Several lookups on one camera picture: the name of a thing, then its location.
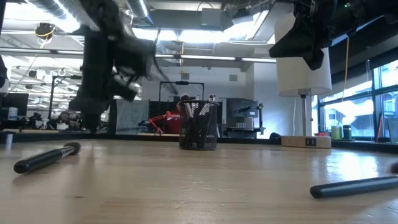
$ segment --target glass window pane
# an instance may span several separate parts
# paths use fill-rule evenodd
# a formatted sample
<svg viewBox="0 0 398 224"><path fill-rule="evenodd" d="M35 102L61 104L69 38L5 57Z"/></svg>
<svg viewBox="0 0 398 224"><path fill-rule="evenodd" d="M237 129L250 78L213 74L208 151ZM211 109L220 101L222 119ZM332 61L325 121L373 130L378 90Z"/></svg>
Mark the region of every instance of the glass window pane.
<svg viewBox="0 0 398 224"><path fill-rule="evenodd" d="M398 91L382 95L383 115L385 119L384 131L387 138L390 138L390 129L394 129L398 119Z"/></svg>
<svg viewBox="0 0 398 224"><path fill-rule="evenodd" d="M327 129L331 129L332 126L351 125L352 136L374 137L374 108L371 97L326 105L324 110Z"/></svg>
<svg viewBox="0 0 398 224"><path fill-rule="evenodd" d="M375 80L381 81L376 82L376 89L398 85L398 60L375 68L374 75Z"/></svg>
<svg viewBox="0 0 398 224"><path fill-rule="evenodd" d="M372 90L372 81L367 81L354 87L348 88L344 91L344 97L356 95L358 93L369 92ZM324 102L337 100L343 97L343 92L336 93L323 99Z"/></svg>

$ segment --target computer monitor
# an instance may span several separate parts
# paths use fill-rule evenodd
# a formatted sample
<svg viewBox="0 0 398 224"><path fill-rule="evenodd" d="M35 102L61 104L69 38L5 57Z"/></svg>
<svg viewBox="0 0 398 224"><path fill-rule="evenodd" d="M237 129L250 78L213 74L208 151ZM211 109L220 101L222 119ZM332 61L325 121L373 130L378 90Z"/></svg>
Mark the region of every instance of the computer monitor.
<svg viewBox="0 0 398 224"><path fill-rule="evenodd" d="M18 108L18 116L26 116L28 93L9 93L3 95L1 108Z"/></svg>
<svg viewBox="0 0 398 224"><path fill-rule="evenodd" d="M228 98L226 100L227 116L233 118L257 118L257 100Z"/></svg>

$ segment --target yellow cable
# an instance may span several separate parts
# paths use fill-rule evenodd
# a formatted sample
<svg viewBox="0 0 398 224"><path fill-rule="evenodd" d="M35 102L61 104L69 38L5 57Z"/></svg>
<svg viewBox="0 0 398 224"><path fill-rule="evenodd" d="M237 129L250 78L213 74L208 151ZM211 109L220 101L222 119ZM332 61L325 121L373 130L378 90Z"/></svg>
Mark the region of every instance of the yellow cable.
<svg viewBox="0 0 398 224"><path fill-rule="evenodd" d="M341 97L341 102L344 102L344 92L346 91L346 85L347 85L347 76L348 76L348 56L349 56L349 37L347 38L347 49L346 49L346 73L345 73L345 78L344 78L344 88L343 88L343 96ZM340 125L340 116L338 118L338 124L337 126Z"/></svg>

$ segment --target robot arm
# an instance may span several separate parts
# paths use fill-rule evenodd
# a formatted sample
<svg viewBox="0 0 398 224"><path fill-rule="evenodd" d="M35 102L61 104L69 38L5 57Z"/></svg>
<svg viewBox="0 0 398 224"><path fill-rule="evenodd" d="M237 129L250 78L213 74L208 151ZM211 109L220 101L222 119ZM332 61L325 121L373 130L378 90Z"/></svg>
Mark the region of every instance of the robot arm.
<svg viewBox="0 0 398 224"><path fill-rule="evenodd" d="M391 24L398 20L398 0L297 0L293 28L269 54L271 57L302 57L312 70L321 67L322 48L343 35L351 36L384 16Z"/></svg>
<svg viewBox="0 0 398 224"><path fill-rule="evenodd" d="M150 69L157 68L160 80L169 79L163 74L155 60L157 40L141 40L125 33L119 16L118 5L112 0L80 0L82 9L98 24L99 32L83 27L85 36L82 83L69 108L81 111L86 126L96 131L100 114L119 95L132 101L136 91L130 83L141 77L153 78ZM169 91L178 94L174 86Z"/></svg>

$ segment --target desk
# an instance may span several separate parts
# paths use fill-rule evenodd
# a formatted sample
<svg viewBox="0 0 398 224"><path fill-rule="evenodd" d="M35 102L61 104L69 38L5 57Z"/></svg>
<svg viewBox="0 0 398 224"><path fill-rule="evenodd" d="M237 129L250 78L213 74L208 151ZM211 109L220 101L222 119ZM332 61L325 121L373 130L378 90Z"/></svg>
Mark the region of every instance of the desk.
<svg viewBox="0 0 398 224"><path fill-rule="evenodd" d="M179 134L158 134L158 133L138 133L141 136L169 136L169 137L180 137Z"/></svg>
<svg viewBox="0 0 398 224"><path fill-rule="evenodd" d="M28 175L0 162L9 223L398 223L398 190L315 200L311 185L387 175L398 157L344 149L81 140L79 156ZM27 157L66 141L14 144Z"/></svg>
<svg viewBox="0 0 398 224"><path fill-rule="evenodd" d="M59 130L40 130L40 129L4 129L3 131L13 131L15 133L59 133Z"/></svg>

